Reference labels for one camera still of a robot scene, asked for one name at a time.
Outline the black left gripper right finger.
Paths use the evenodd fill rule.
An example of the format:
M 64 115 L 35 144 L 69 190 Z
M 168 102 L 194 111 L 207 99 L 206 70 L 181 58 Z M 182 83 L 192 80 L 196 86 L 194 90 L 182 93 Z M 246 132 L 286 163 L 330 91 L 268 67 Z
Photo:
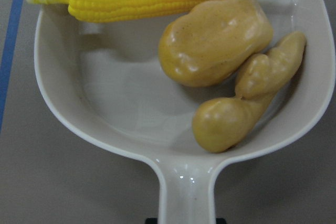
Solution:
M 226 224 L 226 220 L 224 218 L 216 218 L 216 224 Z

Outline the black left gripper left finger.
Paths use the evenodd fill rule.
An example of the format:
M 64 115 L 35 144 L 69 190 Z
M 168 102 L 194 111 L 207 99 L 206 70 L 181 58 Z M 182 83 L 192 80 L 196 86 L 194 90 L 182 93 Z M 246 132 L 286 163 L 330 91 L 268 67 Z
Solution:
M 146 218 L 145 224 L 158 224 L 157 218 Z

